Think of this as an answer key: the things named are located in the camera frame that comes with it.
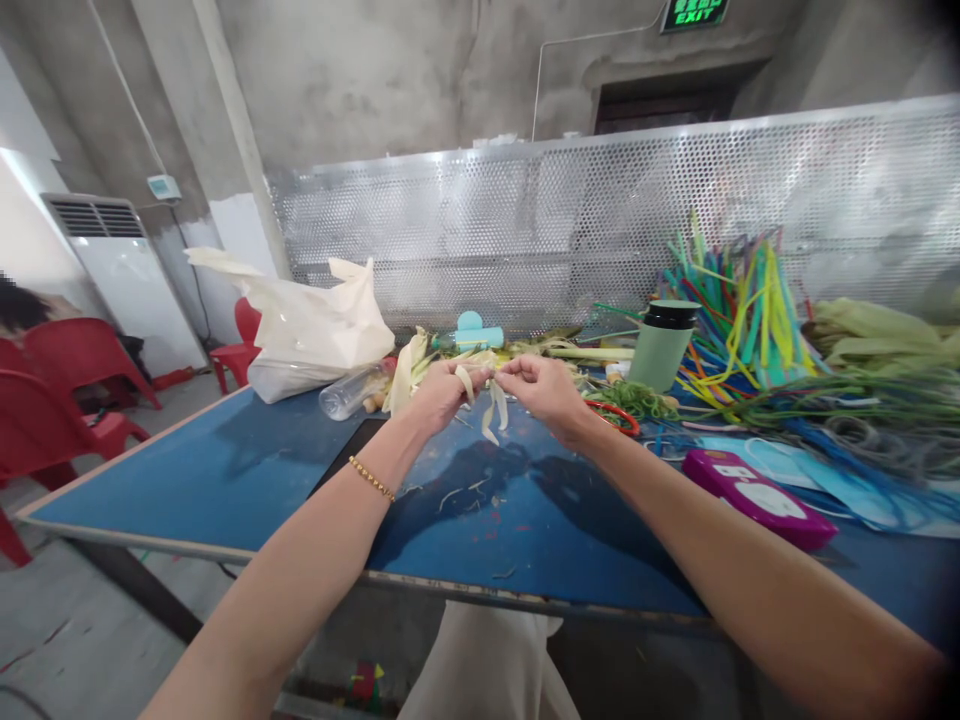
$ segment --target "hand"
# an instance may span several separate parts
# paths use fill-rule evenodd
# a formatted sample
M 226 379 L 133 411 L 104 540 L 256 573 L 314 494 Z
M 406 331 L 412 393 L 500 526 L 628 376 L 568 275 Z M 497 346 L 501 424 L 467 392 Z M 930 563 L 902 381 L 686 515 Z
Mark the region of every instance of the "hand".
M 516 395 L 534 417 L 571 450 L 602 418 L 580 397 L 570 371 L 559 360 L 521 355 L 500 368 L 494 380 L 506 392 Z
M 398 417 L 409 422 L 419 423 L 431 435 L 443 430 L 460 406 L 467 401 L 467 391 L 463 382 L 454 373 L 460 363 L 455 360 L 438 360 L 427 370 L 427 376 L 419 389 Z M 473 394 L 479 395 L 483 384 L 493 372 L 488 368 L 470 371 L 473 381 Z

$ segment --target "red plastic chair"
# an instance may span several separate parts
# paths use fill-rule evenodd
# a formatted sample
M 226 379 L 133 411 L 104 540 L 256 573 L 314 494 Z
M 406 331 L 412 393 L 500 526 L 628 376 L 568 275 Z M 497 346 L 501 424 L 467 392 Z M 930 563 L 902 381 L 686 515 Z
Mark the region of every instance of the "red plastic chair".
M 227 390 L 227 377 L 223 372 L 223 367 L 226 366 L 233 373 L 239 387 L 245 387 L 247 385 L 247 368 L 260 354 L 260 348 L 253 344 L 253 341 L 257 339 L 257 330 L 260 329 L 260 319 L 262 317 L 260 311 L 254 310 L 246 298 L 240 298 L 233 308 L 233 317 L 236 320 L 237 330 L 240 331 L 243 342 L 236 345 L 226 345 L 210 353 L 213 370 L 217 373 L 217 382 L 220 383 L 220 392 L 224 395 L 229 390 Z
M 57 490 L 77 477 L 73 458 L 96 453 L 110 460 L 125 452 L 130 436 L 143 442 L 150 434 L 120 413 L 81 417 L 42 380 L 0 370 L 0 478 L 29 475 Z M 0 550 L 22 567 L 30 554 L 2 512 L 0 518 Z
M 0 370 L 13 370 L 27 375 L 33 375 L 27 356 L 21 352 L 12 340 L 0 339 Z
M 163 408 L 113 328 L 103 320 L 73 318 L 43 323 L 27 331 L 23 346 L 44 377 L 68 393 L 101 383 L 121 404 L 136 405 L 124 386 L 123 378 L 127 378 L 157 410 Z

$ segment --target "green thermos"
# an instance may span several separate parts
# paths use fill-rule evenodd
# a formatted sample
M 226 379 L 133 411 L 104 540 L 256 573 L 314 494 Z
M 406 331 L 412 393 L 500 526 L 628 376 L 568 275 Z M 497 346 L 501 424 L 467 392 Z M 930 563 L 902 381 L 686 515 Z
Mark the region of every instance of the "green thermos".
M 650 302 L 627 375 L 630 382 L 642 382 L 658 393 L 673 387 L 699 309 L 699 303 L 686 300 Z

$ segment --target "gold bracelet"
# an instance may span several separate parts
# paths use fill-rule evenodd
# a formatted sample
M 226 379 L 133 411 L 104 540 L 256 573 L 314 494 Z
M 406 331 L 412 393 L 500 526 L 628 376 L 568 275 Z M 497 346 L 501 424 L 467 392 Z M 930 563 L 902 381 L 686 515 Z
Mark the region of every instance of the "gold bracelet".
M 364 468 L 363 465 L 358 463 L 357 459 L 353 455 L 350 456 L 350 464 L 357 469 L 357 472 L 363 476 L 364 480 L 369 480 L 371 483 L 373 483 L 373 486 L 380 491 L 382 495 L 389 498 L 390 502 L 397 501 L 397 496 L 393 494 L 393 491 L 390 490 L 390 488 L 388 488 L 386 485 L 381 483 L 379 480 L 377 480 L 369 472 L 367 472 L 366 468 Z

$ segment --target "exit sign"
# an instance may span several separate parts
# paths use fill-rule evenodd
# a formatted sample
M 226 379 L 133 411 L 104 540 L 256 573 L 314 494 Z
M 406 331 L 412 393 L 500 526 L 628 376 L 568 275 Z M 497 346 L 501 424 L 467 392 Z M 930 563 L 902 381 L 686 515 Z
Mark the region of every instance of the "exit sign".
M 713 27 L 723 22 L 729 0 L 668 0 L 662 33 Z

